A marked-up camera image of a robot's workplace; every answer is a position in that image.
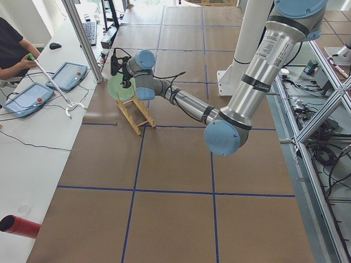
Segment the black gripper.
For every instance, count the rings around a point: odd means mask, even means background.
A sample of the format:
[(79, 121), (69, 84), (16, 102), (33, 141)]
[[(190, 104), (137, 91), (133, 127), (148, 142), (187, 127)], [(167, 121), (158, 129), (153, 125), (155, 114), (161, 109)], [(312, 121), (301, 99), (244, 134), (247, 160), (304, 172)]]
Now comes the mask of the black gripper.
[(123, 78), (122, 78), (123, 81), (121, 82), (122, 88), (129, 88), (129, 81), (133, 77), (133, 75), (129, 73), (126, 63), (122, 64), (122, 74), (123, 74)]

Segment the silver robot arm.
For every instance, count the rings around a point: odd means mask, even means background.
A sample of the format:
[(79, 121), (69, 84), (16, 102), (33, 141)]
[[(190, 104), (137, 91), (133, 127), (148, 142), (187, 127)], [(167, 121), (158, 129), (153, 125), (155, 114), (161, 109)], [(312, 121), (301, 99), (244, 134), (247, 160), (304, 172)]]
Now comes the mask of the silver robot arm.
[(177, 88), (172, 77), (155, 77), (156, 59), (149, 50), (122, 64), (122, 86), (129, 87), (134, 80), (138, 99), (161, 96), (178, 106), (206, 125), (205, 143), (211, 152), (231, 155), (246, 142), (252, 117), (294, 46), (320, 37), (326, 5), (326, 1), (248, 1), (233, 62), (217, 73), (220, 95), (231, 97), (221, 109)]

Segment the person's hand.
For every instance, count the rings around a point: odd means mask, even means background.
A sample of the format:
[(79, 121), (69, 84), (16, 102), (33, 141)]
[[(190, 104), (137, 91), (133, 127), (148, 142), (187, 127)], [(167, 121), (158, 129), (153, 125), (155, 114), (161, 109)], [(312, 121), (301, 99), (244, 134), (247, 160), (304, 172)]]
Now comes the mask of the person's hand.
[(32, 61), (32, 60), (30, 60), (28, 55), (25, 55), (25, 56), (21, 59), (19, 65), (20, 65), (20, 68), (21, 68), (22, 70), (36, 67), (35, 62)]

